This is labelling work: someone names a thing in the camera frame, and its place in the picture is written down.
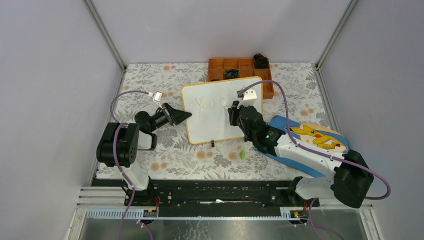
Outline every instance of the wooden tray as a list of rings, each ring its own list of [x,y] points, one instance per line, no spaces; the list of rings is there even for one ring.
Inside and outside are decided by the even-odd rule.
[[[270,67],[255,68],[252,57],[225,57],[209,58],[207,81],[210,82],[214,79],[224,80],[225,71],[230,69],[237,69],[240,78],[258,76],[262,80],[272,80]],[[263,84],[262,97],[264,99],[272,99],[274,97],[274,86],[272,83],[267,82]]]

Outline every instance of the floral tablecloth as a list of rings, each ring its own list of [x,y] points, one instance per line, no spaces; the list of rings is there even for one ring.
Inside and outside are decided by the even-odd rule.
[[[287,95],[292,120],[329,126],[317,80],[311,63],[272,63],[272,79],[282,84]],[[183,109],[180,90],[183,85],[206,82],[207,63],[135,63],[129,64],[120,92],[144,90],[162,92],[161,102]],[[283,97],[274,87],[273,99],[263,100],[265,121],[274,115],[285,115]],[[115,116],[120,122],[134,123],[139,111],[154,113],[158,108],[151,98],[130,93],[117,101]],[[138,151],[135,164],[146,169],[152,179],[222,179],[222,180],[292,180],[308,177],[291,167],[254,150],[251,142],[243,139],[192,145],[188,141],[185,122],[158,129],[154,151]],[[245,151],[245,158],[240,153]],[[114,168],[101,163],[98,179],[120,179]]]

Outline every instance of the gray wall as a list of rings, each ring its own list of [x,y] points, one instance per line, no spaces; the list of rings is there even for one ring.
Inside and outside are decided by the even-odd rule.
[[[374,202],[386,240],[423,234],[423,11],[422,0],[360,1],[322,68],[342,133],[392,185]]]
[[[349,0],[94,0],[128,63],[316,62]]]
[[[0,3],[0,239],[65,236],[120,70],[82,0]]]

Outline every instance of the wooden whiteboard frame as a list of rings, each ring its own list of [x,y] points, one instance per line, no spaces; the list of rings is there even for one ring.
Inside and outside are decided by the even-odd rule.
[[[241,77],[241,78],[237,78],[237,79],[220,80],[220,81],[219,81],[219,83],[222,83],[222,82],[229,82],[229,81],[246,80],[246,79],[253,79],[253,78],[255,78],[255,79],[260,79],[260,81],[262,81],[262,80],[263,80],[260,76],[249,76],[249,77]],[[181,90],[180,90],[180,95],[181,95],[182,107],[184,108],[184,111],[186,110],[186,105],[184,104],[184,96],[183,96],[183,89],[184,89],[185,87],[197,86],[197,85],[203,85],[203,84],[216,84],[216,83],[218,83],[218,81],[209,81],[209,82],[191,83],[191,84],[187,84],[187,85],[182,86],[182,87],[181,87]],[[261,108],[262,108],[261,114],[262,114],[262,115],[264,115],[264,96],[262,95],[262,92],[263,92],[263,86],[262,86],[262,84],[260,84],[260,92],[261,92],[261,95],[260,95],[260,96],[261,96],[261,99],[260,99],[260,106],[261,106]],[[185,120],[185,127],[186,127],[186,129],[187,129],[188,142],[189,142],[190,144],[197,145],[197,144],[205,144],[205,143],[210,143],[210,142],[211,142],[211,141],[202,141],[202,142],[196,142],[196,143],[193,143],[193,142],[190,140],[189,123],[187,122],[187,120]],[[230,137],[230,138],[217,139],[217,140],[213,139],[213,140],[214,140],[215,142],[220,142],[220,141],[233,140],[233,139],[241,139],[241,138],[243,138],[243,136],[239,136],[239,137]]]

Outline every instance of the metal floor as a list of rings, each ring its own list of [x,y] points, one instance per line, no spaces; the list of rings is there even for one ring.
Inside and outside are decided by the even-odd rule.
[[[316,224],[334,228],[345,240],[366,240],[361,217],[356,210],[314,210]],[[115,240],[119,219],[86,218],[81,240]],[[319,240],[311,226],[294,227],[285,220],[156,220],[148,225],[155,240]],[[327,240],[340,238],[319,229]],[[125,220],[120,239],[148,240],[147,229]]]

